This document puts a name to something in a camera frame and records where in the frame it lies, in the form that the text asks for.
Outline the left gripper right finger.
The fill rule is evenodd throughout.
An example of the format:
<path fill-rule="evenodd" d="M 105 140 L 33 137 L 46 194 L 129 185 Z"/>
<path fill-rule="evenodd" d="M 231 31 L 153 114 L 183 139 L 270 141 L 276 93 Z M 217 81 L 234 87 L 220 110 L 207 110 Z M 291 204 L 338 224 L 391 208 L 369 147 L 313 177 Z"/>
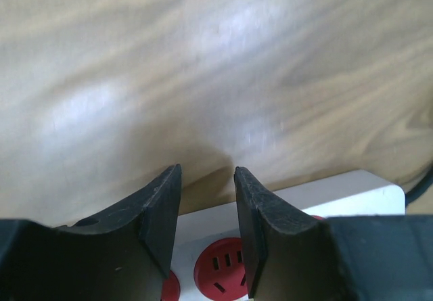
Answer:
<path fill-rule="evenodd" d="M 316 219 L 244 167 L 234 173 L 254 300 L 431 300 L 432 217 Z"/>

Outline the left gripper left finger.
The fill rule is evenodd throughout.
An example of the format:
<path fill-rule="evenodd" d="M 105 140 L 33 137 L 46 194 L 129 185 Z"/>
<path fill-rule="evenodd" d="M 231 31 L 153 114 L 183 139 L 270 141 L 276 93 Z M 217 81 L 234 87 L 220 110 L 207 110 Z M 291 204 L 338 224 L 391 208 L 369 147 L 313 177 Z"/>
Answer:
<path fill-rule="evenodd" d="M 2 300 L 159 300 L 170 273 L 182 170 L 73 226 L 1 221 Z"/>

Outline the white red power strip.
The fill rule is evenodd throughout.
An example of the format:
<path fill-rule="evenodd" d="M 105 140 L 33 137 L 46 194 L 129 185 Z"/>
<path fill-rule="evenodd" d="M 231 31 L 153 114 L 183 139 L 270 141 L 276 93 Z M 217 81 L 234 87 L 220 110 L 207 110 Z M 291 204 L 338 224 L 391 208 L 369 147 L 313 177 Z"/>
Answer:
<path fill-rule="evenodd" d="M 328 300 L 352 296 L 349 246 L 359 226 L 405 213 L 405 193 L 365 170 L 269 191 L 247 169 L 236 201 L 181 215 L 170 269 L 178 300 Z"/>

